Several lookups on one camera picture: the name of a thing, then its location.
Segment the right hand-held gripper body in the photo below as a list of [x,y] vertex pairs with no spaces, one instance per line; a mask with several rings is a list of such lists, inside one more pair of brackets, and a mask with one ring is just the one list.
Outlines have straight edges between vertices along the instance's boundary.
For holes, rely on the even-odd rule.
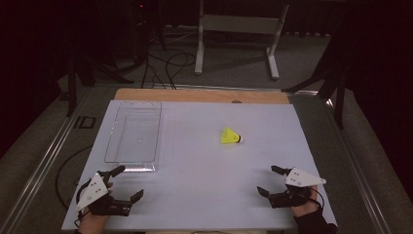
[[297,168],[291,168],[286,176],[286,190],[278,194],[270,194],[269,202],[273,209],[291,208],[304,205],[310,197],[311,187],[326,184],[326,180]]

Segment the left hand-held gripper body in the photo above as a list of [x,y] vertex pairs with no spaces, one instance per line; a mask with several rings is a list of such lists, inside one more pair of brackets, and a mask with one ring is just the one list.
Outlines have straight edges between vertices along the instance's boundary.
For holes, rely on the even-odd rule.
[[115,200],[109,194],[109,172],[96,172],[81,186],[76,197],[76,211],[79,214],[88,209],[93,215],[129,215],[129,201]]

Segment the clear plastic tray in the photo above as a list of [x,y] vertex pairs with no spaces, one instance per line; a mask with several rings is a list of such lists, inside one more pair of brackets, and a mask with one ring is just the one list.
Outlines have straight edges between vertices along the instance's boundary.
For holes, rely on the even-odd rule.
[[116,101],[115,120],[105,162],[129,173],[155,172],[162,104],[156,101]]

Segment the yellow shuttlecock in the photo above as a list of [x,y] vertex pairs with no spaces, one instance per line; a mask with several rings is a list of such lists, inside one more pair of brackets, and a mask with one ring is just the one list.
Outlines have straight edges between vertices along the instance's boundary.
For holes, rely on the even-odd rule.
[[222,144],[229,144],[229,143],[241,143],[242,142],[242,136],[237,134],[235,131],[233,131],[229,127],[225,127],[222,130],[221,137],[220,137],[220,142]]

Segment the person's left hand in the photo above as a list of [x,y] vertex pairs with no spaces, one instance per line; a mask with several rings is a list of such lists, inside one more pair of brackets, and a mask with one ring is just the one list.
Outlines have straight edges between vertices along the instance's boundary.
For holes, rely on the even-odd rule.
[[109,215],[95,215],[85,209],[77,230],[81,234],[102,234],[109,218]]

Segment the person's right hand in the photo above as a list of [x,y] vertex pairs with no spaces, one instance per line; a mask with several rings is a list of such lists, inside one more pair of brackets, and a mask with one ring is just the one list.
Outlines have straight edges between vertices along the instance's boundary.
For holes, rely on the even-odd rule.
[[310,191],[311,191],[311,194],[310,194],[309,200],[304,205],[291,208],[291,211],[295,217],[308,215],[308,214],[316,212],[319,209],[318,187],[314,185],[311,187]]

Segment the black tripod stand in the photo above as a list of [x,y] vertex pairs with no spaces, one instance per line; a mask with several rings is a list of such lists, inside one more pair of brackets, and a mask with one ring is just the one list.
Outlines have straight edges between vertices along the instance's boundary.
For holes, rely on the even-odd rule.
[[77,78],[80,78],[84,86],[92,87],[95,83],[91,68],[95,68],[118,83],[131,84],[131,80],[116,74],[85,53],[70,52],[67,60],[67,92],[65,93],[65,98],[68,101],[67,117],[70,117],[77,107]]
[[334,120],[340,129],[343,129],[342,114],[346,85],[346,67],[343,62],[343,55],[340,52],[340,43],[343,41],[344,29],[345,24],[341,20],[310,78],[290,88],[282,89],[285,93],[293,94],[318,81],[323,81],[321,88],[318,90],[317,97],[328,100],[333,94],[336,94]]

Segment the black equipment stand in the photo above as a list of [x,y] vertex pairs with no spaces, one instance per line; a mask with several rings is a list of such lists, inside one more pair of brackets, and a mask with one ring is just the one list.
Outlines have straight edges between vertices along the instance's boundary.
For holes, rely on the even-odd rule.
[[149,44],[149,15],[146,0],[131,0],[131,20],[133,28],[133,62],[145,61]]

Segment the black floor bracket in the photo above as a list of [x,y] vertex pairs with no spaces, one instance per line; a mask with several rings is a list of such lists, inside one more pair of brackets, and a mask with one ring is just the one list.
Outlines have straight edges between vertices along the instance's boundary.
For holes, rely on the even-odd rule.
[[90,116],[78,116],[73,125],[74,129],[92,129],[95,125],[96,118]]

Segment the metal floor rail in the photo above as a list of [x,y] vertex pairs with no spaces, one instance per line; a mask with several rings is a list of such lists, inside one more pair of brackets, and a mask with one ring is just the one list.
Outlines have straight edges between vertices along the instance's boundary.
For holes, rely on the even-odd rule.
[[[159,84],[144,85],[144,89],[165,89],[165,90],[214,90],[214,91],[256,91],[256,92],[281,92],[281,89],[272,88],[238,88],[238,87],[217,87],[217,86],[201,86],[201,85],[174,85]],[[296,93],[287,93],[291,95],[315,96],[317,91],[298,91]]]
[[375,227],[377,234],[391,234],[389,225],[383,217],[383,213],[378,205],[377,199],[370,188],[367,179],[363,173],[361,166],[358,164],[357,156],[350,146],[349,139],[346,133],[341,130],[336,124],[334,113],[335,105],[331,99],[323,100],[323,104],[326,105],[327,116],[329,121],[333,125],[333,129],[338,134],[340,143],[344,146],[345,158],[347,160],[348,167],[351,171],[351,175],[357,185],[358,194],[360,195],[364,206],[370,216],[370,219]]
[[66,116],[66,102],[55,100],[0,160],[0,234],[14,234],[64,145],[92,88],[82,88]]

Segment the white metal stand frame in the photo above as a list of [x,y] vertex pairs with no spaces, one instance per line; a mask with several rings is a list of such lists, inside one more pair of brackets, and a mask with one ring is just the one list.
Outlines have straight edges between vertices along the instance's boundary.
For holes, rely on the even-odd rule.
[[220,31],[220,32],[237,32],[237,33],[254,33],[273,35],[273,44],[266,49],[266,57],[274,80],[280,78],[275,51],[281,38],[282,28],[285,23],[285,18],[289,9],[289,4],[283,4],[280,15],[273,18],[259,17],[239,17],[239,16],[220,16],[206,14],[204,11],[205,0],[199,0],[199,24],[198,24],[198,49],[195,61],[195,74],[203,73],[204,64],[204,32],[205,31]]

